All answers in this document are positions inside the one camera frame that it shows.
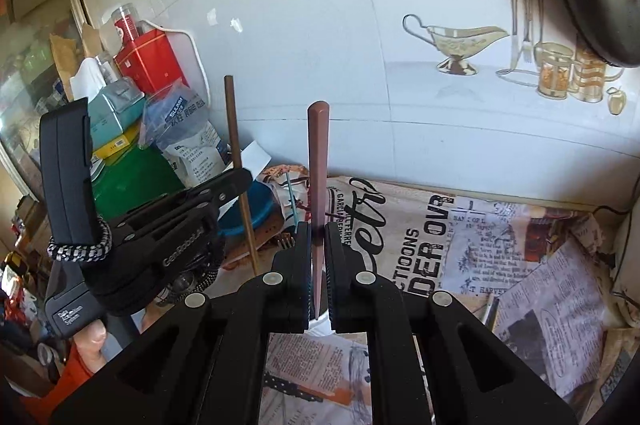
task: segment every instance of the tissue box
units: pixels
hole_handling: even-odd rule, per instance
[[[89,102],[94,151],[123,134],[142,116],[145,95],[130,78],[103,87]]]
[[[113,156],[116,152],[121,151],[131,145],[140,133],[140,122],[134,123],[123,134],[111,140],[107,145],[103,145],[94,155],[101,160],[106,160],[109,156]]]

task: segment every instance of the yellow object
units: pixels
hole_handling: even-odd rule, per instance
[[[127,148],[131,145],[137,138],[138,133],[140,132],[140,122],[135,122],[131,127],[129,127],[124,134],[120,134],[117,138],[112,139],[109,143],[106,143],[102,147],[100,147],[97,151],[94,152],[97,158],[101,160],[107,159],[112,154]]]

